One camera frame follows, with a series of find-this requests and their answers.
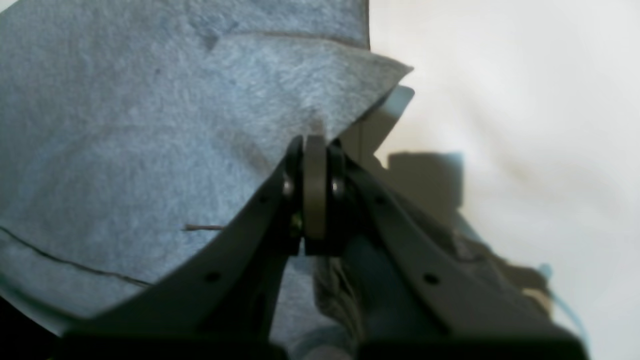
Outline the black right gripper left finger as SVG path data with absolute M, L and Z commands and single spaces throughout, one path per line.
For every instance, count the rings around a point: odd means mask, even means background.
M 69 330 L 55 360 L 286 360 L 270 330 L 302 237 L 303 139 L 210 244 L 134 298 Z

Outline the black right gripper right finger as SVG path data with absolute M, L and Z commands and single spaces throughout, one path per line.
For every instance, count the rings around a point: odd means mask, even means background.
M 473 278 L 336 143 L 327 168 L 327 241 L 355 296 L 358 360 L 587 358 L 569 331 Z

